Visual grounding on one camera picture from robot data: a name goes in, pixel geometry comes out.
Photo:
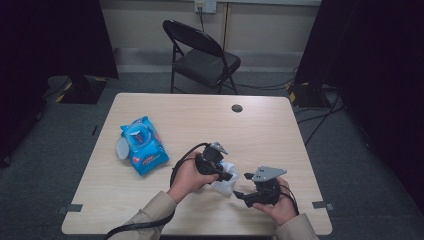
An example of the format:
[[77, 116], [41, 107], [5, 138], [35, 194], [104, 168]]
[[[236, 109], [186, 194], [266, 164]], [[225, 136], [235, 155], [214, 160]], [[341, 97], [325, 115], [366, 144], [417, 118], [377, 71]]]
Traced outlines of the blue wet wipes packet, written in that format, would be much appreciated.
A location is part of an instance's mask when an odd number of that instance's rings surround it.
[[140, 176], [169, 160], [160, 136], [147, 116], [122, 125], [121, 130], [116, 143], [117, 156], [120, 160], [128, 160]]

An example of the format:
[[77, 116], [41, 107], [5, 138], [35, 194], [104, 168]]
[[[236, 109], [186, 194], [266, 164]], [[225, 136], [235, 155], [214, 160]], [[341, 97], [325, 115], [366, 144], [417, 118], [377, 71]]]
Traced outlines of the black folding chair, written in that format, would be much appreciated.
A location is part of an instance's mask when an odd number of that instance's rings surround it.
[[241, 66], [241, 59], [223, 48], [207, 33], [175, 20], [165, 20], [163, 29], [173, 43], [170, 92], [181, 89], [175, 86], [175, 74], [209, 88], [218, 93], [226, 87], [238, 94], [233, 74]]

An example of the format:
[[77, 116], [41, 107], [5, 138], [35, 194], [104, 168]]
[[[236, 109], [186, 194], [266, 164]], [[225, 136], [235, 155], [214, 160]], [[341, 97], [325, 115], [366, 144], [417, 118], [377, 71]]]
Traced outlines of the grey tape strip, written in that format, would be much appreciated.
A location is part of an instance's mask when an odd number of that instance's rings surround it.
[[325, 201], [315, 201], [312, 203], [314, 209], [321, 209], [325, 208], [327, 211], [333, 211], [335, 209], [335, 206], [333, 203], [325, 202]]
[[80, 212], [82, 207], [82, 204], [68, 204], [66, 206], [60, 206], [56, 213], [66, 215], [68, 212]]

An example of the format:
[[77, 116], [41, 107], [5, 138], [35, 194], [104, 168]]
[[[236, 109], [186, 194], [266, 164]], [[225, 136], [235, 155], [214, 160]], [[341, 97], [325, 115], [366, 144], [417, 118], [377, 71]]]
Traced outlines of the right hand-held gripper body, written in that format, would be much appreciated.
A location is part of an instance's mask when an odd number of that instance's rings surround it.
[[252, 177], [257, 190], [253, 195], [252, 203], [275, 205], [281, 193], [277, 177], [286, 173], [285, 169], [260, 166]]

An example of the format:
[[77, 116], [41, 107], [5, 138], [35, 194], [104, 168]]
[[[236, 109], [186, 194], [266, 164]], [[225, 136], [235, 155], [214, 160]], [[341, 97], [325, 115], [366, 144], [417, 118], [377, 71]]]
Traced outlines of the black stand base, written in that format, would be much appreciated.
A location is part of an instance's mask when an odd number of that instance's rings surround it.
[[104, 78], [71, 75], [70, 83], [56, 101], [65, 104], [96, 104], [106, 85], [107, 80]]
[[290, 84], [287, 92], [291, 103], [296, 107], [329, 108], [330, 103], [321, 88], [315, 88], [308, 82]]

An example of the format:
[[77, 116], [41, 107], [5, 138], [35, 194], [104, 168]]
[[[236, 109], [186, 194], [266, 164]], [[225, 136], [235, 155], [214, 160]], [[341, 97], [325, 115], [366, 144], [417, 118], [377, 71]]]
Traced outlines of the person's right hand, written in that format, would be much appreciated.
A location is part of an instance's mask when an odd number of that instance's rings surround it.
[[291, 198], [288, 182], [281, 177], [277, 177], [276, 180], [282, 192], [279, 201], [275, 205], [254, 203], [253, 207], [270, 216], [278, 226], [281, 226], [296, 217], [298, 213], [294, 206], [294, 200]]

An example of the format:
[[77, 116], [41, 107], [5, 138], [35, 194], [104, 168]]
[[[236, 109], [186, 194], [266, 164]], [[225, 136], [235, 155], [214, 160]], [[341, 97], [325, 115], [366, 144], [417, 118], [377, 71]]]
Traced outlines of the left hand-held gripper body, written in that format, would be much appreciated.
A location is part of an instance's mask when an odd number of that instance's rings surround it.
[[225, 172], [222, 166], [224, 154], [228, 154], [228, 152], [220, 143], [207, 144], [203, 152], [195, 158], [197, 170], [202, 175], [218, 174], [224, 176]]

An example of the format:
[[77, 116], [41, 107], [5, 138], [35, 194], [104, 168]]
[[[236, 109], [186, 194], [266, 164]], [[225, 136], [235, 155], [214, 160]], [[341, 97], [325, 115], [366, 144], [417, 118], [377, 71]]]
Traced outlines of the person's left hand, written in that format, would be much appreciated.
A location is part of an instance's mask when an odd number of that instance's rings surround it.
[[179, 204], [190, 193], [196, 192], [206, 184], [210, 184], [218, 179], [217, 174], [203, 175], [197, 170], [195, 158], [199, 152], [195, 151], [188, 155], [179, 167], [174, 181], [167, 194]]

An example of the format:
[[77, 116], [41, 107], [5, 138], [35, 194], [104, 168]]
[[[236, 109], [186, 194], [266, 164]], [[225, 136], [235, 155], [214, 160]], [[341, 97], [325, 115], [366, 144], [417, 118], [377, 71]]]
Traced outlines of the black curtain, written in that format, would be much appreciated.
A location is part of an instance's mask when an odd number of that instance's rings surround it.
[[0, 167], [71, 75], [118, 77], [100, 0], [0, 0]]
[[424, 214], [424, 0], [321, 0], [295, 81], [340, 88]]

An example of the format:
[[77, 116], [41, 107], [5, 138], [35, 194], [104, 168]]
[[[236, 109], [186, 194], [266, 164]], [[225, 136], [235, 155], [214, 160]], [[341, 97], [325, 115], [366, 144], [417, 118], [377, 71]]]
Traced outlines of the white wall outlet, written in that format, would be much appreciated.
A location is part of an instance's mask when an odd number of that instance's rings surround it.
[[217, 2], [215, 0], [195, 0], [194, 10], [197, 13], [215, 14], [217, 11]]

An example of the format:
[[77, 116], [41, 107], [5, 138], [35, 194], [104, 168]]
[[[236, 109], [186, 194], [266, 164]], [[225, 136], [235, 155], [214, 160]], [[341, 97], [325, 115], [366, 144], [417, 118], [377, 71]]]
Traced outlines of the white wet wipe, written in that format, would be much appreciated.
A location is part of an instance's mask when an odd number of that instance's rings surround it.
[[215, 181], [211, 184], [211, 187], [220, 194], [231, 195], [233, 193], [234, 185], [239, 179], [239, 174], [235, 165], [232, 163], [223, 163], [222, 166], [226, 173], [232, 175], [231, 179], [229, 181]]

